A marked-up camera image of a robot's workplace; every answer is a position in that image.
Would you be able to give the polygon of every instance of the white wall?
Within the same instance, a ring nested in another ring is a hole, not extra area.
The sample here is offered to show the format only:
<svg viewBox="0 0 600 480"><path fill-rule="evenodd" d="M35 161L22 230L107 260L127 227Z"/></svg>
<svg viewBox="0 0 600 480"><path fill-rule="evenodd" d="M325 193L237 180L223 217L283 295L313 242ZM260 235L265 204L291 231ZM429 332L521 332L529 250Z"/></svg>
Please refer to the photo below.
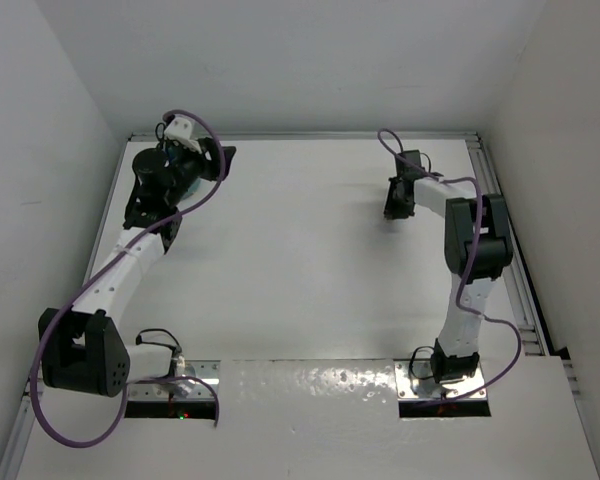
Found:
<svg viewBox="0 0 600 480"><path fill-rule="evenodd" d="M550 0L489 141L600 463L600 0Z"/></svg>
<svg viewBox="0 0 600 480"><path fill-rule="evenodd" d="M118 132L486 125L544 0L37 0Z"/></svg>
<svg viewBox="0 0 600 480"><path fill-rule="evenodd" d="M0 458L37 319L84 275L119 145L33 0L0 0Z"/></svg>

